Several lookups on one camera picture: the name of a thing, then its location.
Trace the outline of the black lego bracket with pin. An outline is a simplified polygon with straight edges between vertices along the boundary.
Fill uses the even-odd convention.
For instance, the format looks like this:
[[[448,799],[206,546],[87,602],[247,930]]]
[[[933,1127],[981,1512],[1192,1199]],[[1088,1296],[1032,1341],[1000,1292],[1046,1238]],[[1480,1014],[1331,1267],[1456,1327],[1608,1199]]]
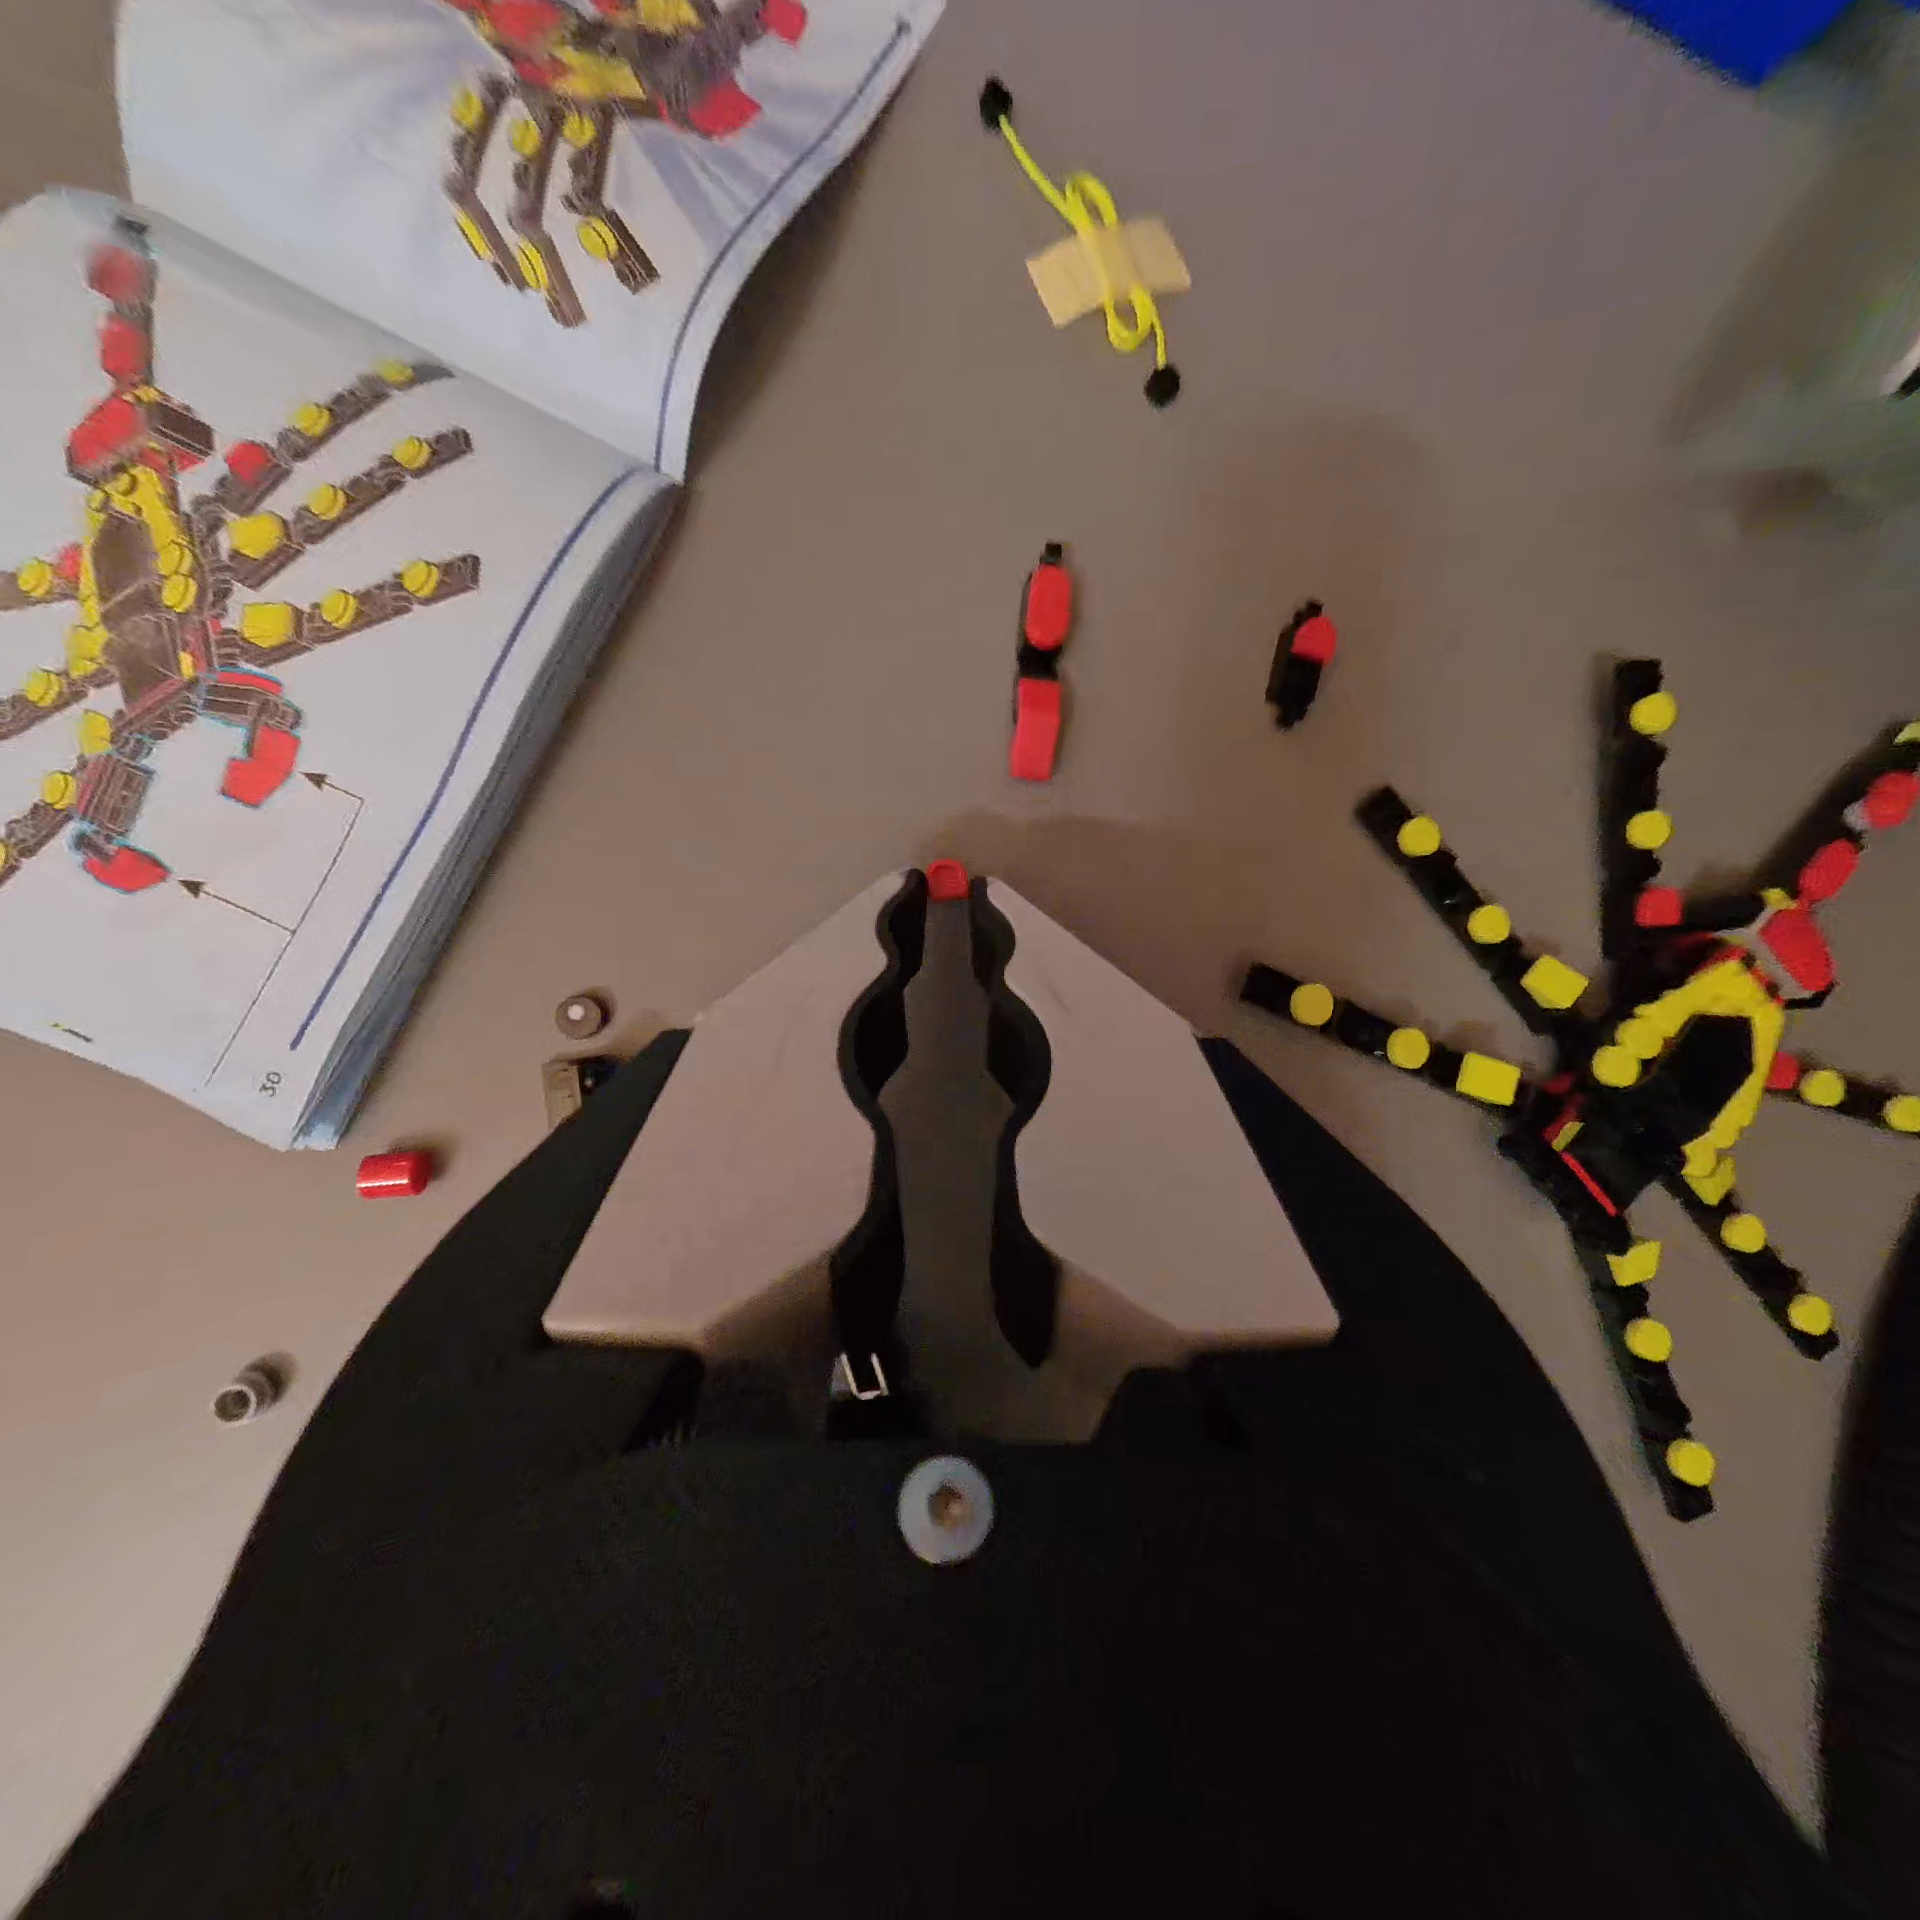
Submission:
[[[543,1127],[558,1131],[621,1068],[604,1047],[613,1026],[613,999],[604,991],[571,991],[553,1014],[559,1051],[541,1063]]]

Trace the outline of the red black lego claw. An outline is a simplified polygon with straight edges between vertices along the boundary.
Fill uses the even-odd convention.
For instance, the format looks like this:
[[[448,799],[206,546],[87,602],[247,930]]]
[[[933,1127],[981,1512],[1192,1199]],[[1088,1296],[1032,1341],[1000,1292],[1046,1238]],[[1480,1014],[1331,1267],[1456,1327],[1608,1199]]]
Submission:
[[[1022,783],[1046,783],[1059,767],[1064,732],[1063,654],[1072,619],[1073,584],[1064,544],[1044,541],[1024,578],[1015,646],[1007,775]]]

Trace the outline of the black yellow lego scorpion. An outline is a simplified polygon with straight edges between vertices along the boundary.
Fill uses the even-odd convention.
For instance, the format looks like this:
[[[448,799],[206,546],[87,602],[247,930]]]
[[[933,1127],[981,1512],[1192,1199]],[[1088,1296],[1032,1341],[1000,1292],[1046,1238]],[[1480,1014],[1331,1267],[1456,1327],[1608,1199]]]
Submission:
[[[1657,660],[1612,664],[1596,797],[1600,976],[1526,944],[1437,821],[1397,788],[1358,805],[1375,847],[1550,1047],[1547,1072],[1451,1047],[1269,964],[1245,970],[1238,1000],[1503,1123],[1501,1157],[1547,1202],[1588,1282],[1645,1472],[1665,1512],[1695,1523],[1715,1507],[1717,1459],[1673,1380],[1673,1333],[1649,1303],[1664,1248],[1641,1234],[1635,1205],[1669,1194],[1796,1352],[1836,1350],[1832,1304],[1737,1194],[1737,1147],[1773,1096],[1916,1135],[1916,1092],[1812,1063],[1791,1021],[1837,986],[1821,912],[1869,840],[1916,814],[1918,727],[1856,756],[1760,885],[1692,898],[1664,877],[1675,717]]]

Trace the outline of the blue plastic bin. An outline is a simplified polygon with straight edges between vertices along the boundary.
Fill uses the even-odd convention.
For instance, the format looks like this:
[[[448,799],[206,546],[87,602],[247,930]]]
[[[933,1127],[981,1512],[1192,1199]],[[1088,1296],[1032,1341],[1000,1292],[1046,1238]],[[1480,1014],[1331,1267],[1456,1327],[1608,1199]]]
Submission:
[[[1758,86],[1812,51],[1856,3],[1601,3],[1725,79]]]

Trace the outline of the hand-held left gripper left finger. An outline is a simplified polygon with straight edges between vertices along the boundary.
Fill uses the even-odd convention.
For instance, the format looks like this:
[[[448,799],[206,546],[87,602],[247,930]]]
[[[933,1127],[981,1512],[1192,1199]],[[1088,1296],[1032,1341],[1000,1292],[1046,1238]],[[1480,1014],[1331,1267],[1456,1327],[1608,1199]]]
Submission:
[[[832,1431],[912,1414],[883,1092],[907,1054],[923,870],[883,875],[680,1037],[543,1333],[796,1389]]]

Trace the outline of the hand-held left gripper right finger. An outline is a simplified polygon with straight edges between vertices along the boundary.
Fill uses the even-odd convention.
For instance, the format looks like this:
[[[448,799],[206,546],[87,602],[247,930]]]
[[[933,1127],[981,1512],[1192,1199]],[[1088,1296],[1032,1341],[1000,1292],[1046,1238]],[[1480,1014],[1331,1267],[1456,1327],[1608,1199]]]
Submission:
[[[1336,1308],[1199,1031],[1004,879],[975,877],[993,1146],[988,1285],[1015,1379],[974,1424],[1086,1443],[1125,1380],[1320,1349]]]

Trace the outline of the small black red lego assembly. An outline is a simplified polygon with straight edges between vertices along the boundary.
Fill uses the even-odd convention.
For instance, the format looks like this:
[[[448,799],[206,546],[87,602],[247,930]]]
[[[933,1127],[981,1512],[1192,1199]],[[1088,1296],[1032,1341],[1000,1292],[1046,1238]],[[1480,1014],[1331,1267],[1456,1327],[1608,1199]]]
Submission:
[[[1263,701],[1277,732],[1292,732],[1308,717],[1335,654],[1336,623],[1324,602],[1300,603],[1280,628],[1263,683]]]

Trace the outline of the lego instruction booklet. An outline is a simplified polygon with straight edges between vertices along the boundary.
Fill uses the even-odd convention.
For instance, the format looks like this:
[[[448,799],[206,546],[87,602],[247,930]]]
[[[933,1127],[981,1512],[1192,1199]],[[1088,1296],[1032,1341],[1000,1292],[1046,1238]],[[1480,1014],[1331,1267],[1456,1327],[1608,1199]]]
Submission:
[[[334,1146],[942,4],[123,4],[5,215],[5,1034]]]

